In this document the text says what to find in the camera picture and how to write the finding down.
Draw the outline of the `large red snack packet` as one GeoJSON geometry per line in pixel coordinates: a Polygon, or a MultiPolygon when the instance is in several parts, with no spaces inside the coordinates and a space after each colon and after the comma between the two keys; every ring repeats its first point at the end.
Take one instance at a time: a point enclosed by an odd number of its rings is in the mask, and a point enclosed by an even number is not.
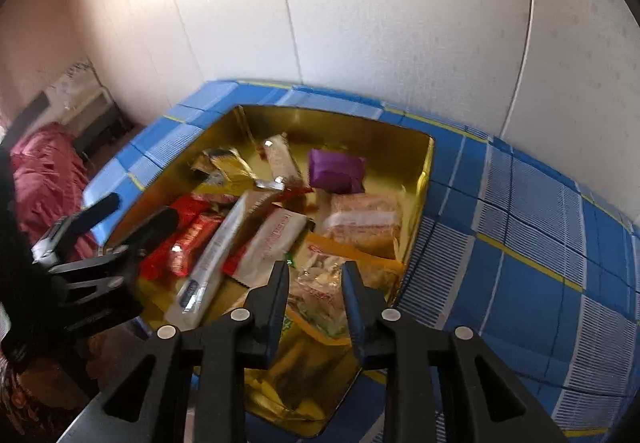
{"type": "Polygon", "coordinates": [[[177,213],[177,225],[168,234],[160,235],[160,242],[139,263],[139,276],[147,281],[156,281],[169,271],[169,255],[172,246],[183,233],[186,233],[198,216],[209,209],[209,203],[186,194],[171,203],[169,209],[177,213]]]}

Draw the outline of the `small red snack bar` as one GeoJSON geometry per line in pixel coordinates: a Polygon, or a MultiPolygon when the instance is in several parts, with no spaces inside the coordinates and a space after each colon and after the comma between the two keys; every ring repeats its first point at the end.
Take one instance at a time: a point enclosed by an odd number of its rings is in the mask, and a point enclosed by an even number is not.
{"type": "Polygon", "coordinates": [[[222,221],[224,218],[220,215],[199,215],[172,244],[168,270],[177,277],[188,276],[222,221]]]}

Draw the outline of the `long white snack packet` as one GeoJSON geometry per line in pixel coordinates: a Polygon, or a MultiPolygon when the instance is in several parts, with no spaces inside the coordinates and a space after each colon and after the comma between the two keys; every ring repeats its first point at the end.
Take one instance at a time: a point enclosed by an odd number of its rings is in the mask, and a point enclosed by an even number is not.
{"type": "Polygon", "coordinates": [[[222,266],[255,218],[260,218],[282,190],[244,192],[224,218],[177,293],[164,319],[180,331],[200,325],[222,281],[222,266]]]}

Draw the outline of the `yellow black snack packet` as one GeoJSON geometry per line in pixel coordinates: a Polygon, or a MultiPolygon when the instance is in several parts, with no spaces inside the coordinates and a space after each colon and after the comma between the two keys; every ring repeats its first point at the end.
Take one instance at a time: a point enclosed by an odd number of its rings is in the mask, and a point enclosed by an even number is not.
{"type": "Polygon", "coordinates": [[[191,170],[204,175],[194,188],[200,195],[242,196],[244,192],[283,192],[281,182],[261,180],[234,148],[205,149],[191,164],[191,170]]]}

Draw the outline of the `white red snack packet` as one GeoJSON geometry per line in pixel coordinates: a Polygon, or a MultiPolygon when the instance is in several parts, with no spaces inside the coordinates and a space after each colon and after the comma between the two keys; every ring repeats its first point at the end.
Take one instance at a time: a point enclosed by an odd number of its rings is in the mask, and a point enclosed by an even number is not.
{"type": "Polygon", "coordinates": [[[224,261],[222,273],[247,288],[265,285],[273,264],[286,259],[308,218],[281,207],[273,207],[249,241],[224,261]]]}

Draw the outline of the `orange clear snack bag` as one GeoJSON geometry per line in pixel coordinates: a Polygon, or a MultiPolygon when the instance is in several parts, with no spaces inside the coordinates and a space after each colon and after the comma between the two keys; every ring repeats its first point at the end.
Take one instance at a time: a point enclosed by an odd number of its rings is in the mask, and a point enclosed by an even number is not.
{"type": "Polygon", "coordinates": [[[404,276],[401,262],[368,255],[309,233],[293,255],[286,314],[322,345],[349,345],[342,293],[342,265],[355,262],[363,284],[389,298],[404,276]]]}

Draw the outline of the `brown cake clear packet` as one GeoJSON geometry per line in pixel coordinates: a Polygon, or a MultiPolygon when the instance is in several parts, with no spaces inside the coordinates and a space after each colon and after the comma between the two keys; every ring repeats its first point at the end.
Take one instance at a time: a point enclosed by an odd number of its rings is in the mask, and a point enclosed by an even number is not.
{"type": "Polygon", "coordinates": [[[401,202],[393,194],[334,195],[323,235],[375,257],[395,259],[402,227],[401,202]]]}

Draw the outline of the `purple snack packet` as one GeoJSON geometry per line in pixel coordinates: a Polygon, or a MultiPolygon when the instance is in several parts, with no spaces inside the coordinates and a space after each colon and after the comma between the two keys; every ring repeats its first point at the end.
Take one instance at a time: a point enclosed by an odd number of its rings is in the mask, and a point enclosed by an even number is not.
{"type": "Polygon", "coordinates": [[[360,194],[364,192],[366,159],[322,149],[308,154],[309,185],[330,194],[360,194]]]}

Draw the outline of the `green brown snack packet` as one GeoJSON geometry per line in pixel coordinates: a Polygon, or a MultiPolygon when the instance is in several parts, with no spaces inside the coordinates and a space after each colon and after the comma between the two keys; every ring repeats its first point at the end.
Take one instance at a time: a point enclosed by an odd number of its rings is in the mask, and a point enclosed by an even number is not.
{"type": "Polygon", "coordinates": [[[279,261],[279,267],[282,269],[281,285],[279,290],[279,305],[278,312],[280,315],[280,345],[290,345],[295,337],[298,335],[299,329],[296,326],[296,322],[291,316],[291,307],[288,301],[290,297],[290,285],[291,285],[291,267],[288,261],[279,261]]]}

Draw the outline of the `clear grain bar red ends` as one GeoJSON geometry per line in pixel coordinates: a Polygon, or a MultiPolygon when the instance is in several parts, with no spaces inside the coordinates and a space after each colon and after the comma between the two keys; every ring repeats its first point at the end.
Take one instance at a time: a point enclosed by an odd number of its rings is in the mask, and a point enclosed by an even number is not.
{"type": "Polygon", "coordinates": [[[305,181],[299,166],[292,156],[285,134],[277,134],[262,142],[273,180],[286,188],[304,189],[305,181]]]}

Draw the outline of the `red blanket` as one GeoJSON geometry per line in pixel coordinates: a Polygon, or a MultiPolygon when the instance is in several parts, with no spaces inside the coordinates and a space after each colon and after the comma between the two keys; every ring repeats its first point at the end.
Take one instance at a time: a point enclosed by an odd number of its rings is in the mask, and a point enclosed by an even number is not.
{"type": "Polygon", "coordinates": [[[14,192],[13,218],[1,221],[3,251],[25,251],[56,221],[81,209],[88,175],[73,140],[62,124],[50,122],[13,147],[1,147],[1,188],[14,192]]]}

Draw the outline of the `white low cabinet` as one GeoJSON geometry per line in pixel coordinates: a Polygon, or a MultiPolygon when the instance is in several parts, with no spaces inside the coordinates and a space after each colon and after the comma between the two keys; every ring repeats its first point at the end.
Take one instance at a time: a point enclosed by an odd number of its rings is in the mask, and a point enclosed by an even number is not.
{"type": "Polygon", "coordinates": [[[23,137],[49,123],[61,125],[73,137],[78,154],[91,154],[100,140],[114,138],[128,124],[88,58],[67,67],[26,105],[6,129],[2,145],[13,148],[23,137]]]}

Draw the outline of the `gold black gift box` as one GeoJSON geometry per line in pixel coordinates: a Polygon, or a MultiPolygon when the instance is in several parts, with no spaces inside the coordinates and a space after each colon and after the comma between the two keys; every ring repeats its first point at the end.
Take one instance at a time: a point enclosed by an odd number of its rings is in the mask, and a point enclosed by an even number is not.
{"type": "MultiPolygon", "coordinates": [[[[427,134],[399,125],[335,112],[278,106],[236,106],[191,140],[171,135],[155,147],[148,132],[134,140],[154,161],[168,155],[160,174],[140,188],[137,197],[122,198],[122,207],[105,220],[110,233],[105,248],[115,247],[152,213],[160,210],[196,182],[190,163],[209,147],[234,147],[259,177],[269,173],[257,146],[284,133],[303,169],[311,149],[320,148],[366,159],[363,185],[373,194],[396,195],[402,208],[397,261],[409,264],[416,244],[432,169],[435,142],[427,134]]],[[[299,329],[290,345],[279,345],[265,371],[247,371],[247,411],[266,423],[304,439],[322,434],[341,403],[358,385],[360,367],[350,345],[330,347],[299,329]]]]}

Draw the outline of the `blue plaid tablecloth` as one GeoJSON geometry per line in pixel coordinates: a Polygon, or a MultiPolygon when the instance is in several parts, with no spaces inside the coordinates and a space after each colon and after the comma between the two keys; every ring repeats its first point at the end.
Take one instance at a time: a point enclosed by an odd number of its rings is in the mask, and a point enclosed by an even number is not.
{"type": "Polygon", "coordinates": [[[603,442],[639,389],[639,231],[585,186],[472,126],[362,96],[209,82],[93,177],[129,208],[240,104],[337,111],[430,134],[435,164],[402,311],[468,325],[573,442],[603,442]]]}

